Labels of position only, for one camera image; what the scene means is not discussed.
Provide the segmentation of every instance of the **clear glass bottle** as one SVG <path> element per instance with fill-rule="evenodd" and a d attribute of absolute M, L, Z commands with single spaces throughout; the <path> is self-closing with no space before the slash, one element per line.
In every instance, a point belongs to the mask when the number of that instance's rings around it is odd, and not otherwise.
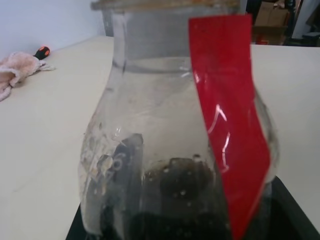
<path fill-rule="evenodd" d="M 100 239 L 231 239 L 192 74 L 188 20 L 235 14 L 238 2 L 100 4 L 113 8 L 114 53 L 79 164 L 86 231 Z M 278 141 L 258 94 L 255 105 L 272 154 L 270 181 Z"/>

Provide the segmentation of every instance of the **black tray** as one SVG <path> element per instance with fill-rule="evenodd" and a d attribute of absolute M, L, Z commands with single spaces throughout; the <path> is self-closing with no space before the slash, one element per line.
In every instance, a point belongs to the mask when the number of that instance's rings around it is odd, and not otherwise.
<path fill-rule="evenodd" d="M 268 240 L 320 240 L 320 234 L 281 180 L 272 182 Z M 89 240 L 78 208 L 66 240 Z"/>

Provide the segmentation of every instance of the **white table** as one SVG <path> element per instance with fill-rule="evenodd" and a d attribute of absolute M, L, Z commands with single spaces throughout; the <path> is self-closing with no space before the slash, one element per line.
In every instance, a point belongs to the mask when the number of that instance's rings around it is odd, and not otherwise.
<path fill-rule="evenodd" d="M 64 240 L 79 205 L 83 134 L 111 69 L 113 38 L 56 52 L 57 67 L 0 102 L 0 239 Z M 252 46 L 280 140 L 278 176 L 320 230 L 320 48 Z"/>

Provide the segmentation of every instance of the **red plastic strip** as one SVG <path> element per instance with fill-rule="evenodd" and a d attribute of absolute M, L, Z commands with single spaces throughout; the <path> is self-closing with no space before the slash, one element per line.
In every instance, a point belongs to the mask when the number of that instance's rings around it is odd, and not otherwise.
<path fill-rule="evenodd" d="M 254 216 L 270 166 L 251 72 L 251 17 L 189 21 L 193 75 L 209 141 L 221 173 L 233 238 Z"/>

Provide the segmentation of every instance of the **jar neck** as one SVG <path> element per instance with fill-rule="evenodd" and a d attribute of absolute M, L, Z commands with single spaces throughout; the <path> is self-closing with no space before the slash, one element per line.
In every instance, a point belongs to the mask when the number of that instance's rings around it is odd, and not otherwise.
<path fill-rule="evenodd" d="M 189 57 L 189 19 L 237 12 L 238 7 L 221 4 L 114 12 L 113 61 L 122 66 L 142 59 Z"/>

